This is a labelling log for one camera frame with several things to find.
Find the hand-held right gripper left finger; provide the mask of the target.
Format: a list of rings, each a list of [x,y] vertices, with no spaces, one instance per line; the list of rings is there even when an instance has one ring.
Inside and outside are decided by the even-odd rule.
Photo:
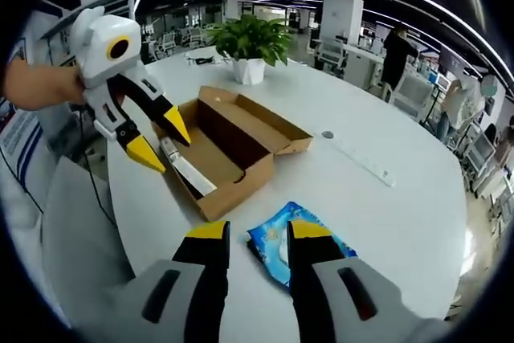
[[[230,222],[196,227],[171,259],[108,290],[80,336],[86,342],[217,342],[229,262]]]

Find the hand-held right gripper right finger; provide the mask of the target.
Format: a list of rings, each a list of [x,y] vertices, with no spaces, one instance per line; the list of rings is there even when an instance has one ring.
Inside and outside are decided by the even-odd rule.
[[[320,224],[288,223],[288,264],[302,342],[436,342],[450,330],[408,309],[393,282],[344,256]]]

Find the person's left hand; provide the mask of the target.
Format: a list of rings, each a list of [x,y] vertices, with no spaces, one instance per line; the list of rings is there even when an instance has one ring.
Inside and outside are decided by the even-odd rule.
[[[80,77],[80,70],[73,67],[45,67],[43,75],[39,77],[43,81],[41,86],[43,92],[42,106],[71,102],[72,104],[84,105],[84,84]]]

